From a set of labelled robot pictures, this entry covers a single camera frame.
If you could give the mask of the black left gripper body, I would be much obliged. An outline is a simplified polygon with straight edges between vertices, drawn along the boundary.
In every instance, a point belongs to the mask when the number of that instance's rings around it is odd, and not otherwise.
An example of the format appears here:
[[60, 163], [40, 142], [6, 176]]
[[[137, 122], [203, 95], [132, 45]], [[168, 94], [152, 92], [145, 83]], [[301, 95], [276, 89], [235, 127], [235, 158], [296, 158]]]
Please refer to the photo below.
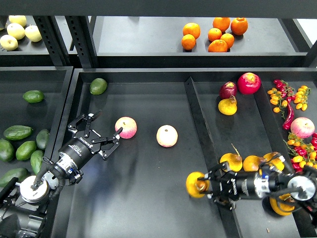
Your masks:
[[81, 169], [94, 155], [100, 152], [101, 144], [93, 144], [93, 140], [101, 137], [96, 131], [91, 130], [89, 136], [84, 136], [84, 131], [78, 131], [65, 145], [59, 149], [60, 158], [66, 159], [70, 167]]

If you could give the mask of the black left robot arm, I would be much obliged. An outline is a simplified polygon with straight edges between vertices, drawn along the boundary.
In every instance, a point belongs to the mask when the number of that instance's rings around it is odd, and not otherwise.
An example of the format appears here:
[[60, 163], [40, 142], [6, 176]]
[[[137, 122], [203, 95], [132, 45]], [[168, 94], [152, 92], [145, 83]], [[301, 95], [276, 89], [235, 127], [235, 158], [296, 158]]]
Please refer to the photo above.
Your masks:
[[59, 159], [53, 162], [43, 158], [44, 168], [36, 176], [19, 182], [14, 176], [0, 192], [0, 236], [2, 238], [39, 238], [48, 231], [50, 202], [69, 185], [82, 179], [82, 167], [95, 155], [103, 160], [119, 146], [123, 127], [111, 137], [102, 137], [91, 129], [100, 116], [81, 114], [68, 125], [73, 137], [58, 151]]

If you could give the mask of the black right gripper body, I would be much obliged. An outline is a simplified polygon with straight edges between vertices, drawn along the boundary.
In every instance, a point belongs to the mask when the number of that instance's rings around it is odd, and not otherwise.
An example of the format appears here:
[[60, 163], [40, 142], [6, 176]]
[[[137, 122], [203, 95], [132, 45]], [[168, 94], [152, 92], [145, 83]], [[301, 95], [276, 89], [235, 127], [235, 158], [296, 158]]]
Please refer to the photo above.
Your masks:
[[256, 183], [258, 172], [226, 172], [216, 179], [215, 195], [223, 200], [261, 199], [263, 192]]

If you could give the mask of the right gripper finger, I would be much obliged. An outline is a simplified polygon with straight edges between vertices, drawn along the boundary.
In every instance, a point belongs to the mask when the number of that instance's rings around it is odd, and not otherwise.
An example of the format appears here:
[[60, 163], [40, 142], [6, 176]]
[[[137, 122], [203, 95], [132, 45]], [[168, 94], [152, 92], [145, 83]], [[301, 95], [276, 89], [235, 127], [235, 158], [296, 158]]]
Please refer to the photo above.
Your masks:
[[197, 181], [219, 181], [220, 180], [220, 171], [226, 170], [231, 171], [228, 162], [221, 162], [215, 166], [213, 166], [209, 172], [197, 178]]
[[237, 190], [233, 188], [224, 189], [221, 186], [213, 188], [211, 184], [197, 185], [198, 195], [206, 195], [209, 199], [213, 200], [228, 210], [234, 210], [237, 200]]

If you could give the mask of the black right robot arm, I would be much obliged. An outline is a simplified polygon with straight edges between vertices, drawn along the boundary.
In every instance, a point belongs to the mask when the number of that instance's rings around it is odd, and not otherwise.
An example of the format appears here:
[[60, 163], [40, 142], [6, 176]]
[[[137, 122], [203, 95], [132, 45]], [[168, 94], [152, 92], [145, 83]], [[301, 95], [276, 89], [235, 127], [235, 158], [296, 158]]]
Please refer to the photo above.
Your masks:
[[198, 194], [207, 195], [232, 209], [240, 199], [275, 199], [277, 207], [293, 207], [293, 212], [304, 209], [317, 217], [317, 170], [304, 166], [298, 173], [286, 174], [269, 162], [259, 164], [256, 172], [235, 172], [228, 161], [220, 162], [208, 173], [194, 180]]

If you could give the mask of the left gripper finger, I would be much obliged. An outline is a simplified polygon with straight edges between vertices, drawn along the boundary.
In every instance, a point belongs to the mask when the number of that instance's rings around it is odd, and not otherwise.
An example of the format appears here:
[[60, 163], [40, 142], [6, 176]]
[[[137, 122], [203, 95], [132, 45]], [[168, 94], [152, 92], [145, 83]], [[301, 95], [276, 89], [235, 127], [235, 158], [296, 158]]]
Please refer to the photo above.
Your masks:
[[67, 125], [67, 128], [73, 134], [76, 134], [79, 132], [78, 128], [82, 128], [84, 129], [83, 130], [84, 137], [88, 138], [90, 136], [92, 122], [96, 120], [101, 114], [102, 114], [101, 110], [98, 110], [96, 113], [88, 113], [87, 115], [80, 114], [78, 117], [76, 117], [73, 121], [71, 121]]
[[99, 154], [104, 161], [118, 148], [120, 145], [120, 133], [123, 128], [120, 127], [111, 137], [99, 137], [91, 140], [91, 153]]

